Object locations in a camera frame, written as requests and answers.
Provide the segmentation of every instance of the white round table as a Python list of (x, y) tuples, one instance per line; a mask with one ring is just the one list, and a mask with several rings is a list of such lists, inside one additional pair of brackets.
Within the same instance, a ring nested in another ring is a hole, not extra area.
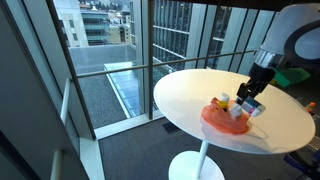
[(267, 109), (249, 119), (246, 134), (226, 134), (201, 119), (202, 108), (213, 97), (224, 92), (235, 100), (240, 84), (248, 80), (241, 74), (206, 69), (178, 71), (159, 80), (154, 89), (159, 110), (181, 130), (202, 140), (200, 152), (182, 152), (172, 160), (169, 179), (224, 179), (220, 168), (206, 156), (208, 144), (244, 153), (278, 154), (312, 140), (312, 117), (295, 99), (271, 85), (255, 98)]

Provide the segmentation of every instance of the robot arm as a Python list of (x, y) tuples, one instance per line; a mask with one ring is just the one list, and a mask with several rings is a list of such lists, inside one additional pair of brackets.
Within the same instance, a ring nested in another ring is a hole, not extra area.
[(250, 80), (239, 87), (236, 102), (262, 93), (284, 60), (302, 68), (320, 69), (320, 4), (290, 5), (272, 23), (256, 52)]

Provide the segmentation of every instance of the table pedestal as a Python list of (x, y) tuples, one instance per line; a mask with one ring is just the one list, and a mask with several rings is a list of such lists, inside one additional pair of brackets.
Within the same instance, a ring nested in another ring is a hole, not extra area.
[(202, 142), (200, 152), (185, 151), (178, 154), (169, 167), (170, 180), (224, 180), (218, 165), (206, 156), (208, 143)]

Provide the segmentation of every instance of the table top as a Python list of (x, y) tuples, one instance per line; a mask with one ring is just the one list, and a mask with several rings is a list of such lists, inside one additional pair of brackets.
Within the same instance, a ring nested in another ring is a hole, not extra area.
[(232, 72), (193, 69), (166, 75), (156, 84), (154, 99), (159, 110), (177, 127), (210, 144), (245, 153), (277, 154), (307, 145), (315, 135), (310, 114), (295, 99), (268, 85), (255, 99), (266, 111), (248, 121), (246, 134), (220, 132), (201, 119), (201, 110), (213, 97), (227, 93), (237, 98), (241, 83), (248, 76)]

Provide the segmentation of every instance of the red cloth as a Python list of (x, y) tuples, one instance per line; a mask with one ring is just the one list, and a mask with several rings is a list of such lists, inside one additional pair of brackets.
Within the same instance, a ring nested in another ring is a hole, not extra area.
[(213, 98), (211, 100), (211, 104), (202, 109), (201, 117), (207, 123), (219, 131), (229, 134), (244, 134), (249, 130), (249, 126), (247, 124), (247, 121), (249, 120), (248, 115), (242, 113), (238, 120), (233, 120), (229, 113), (219, 107), (217, 102), (218, 99)]

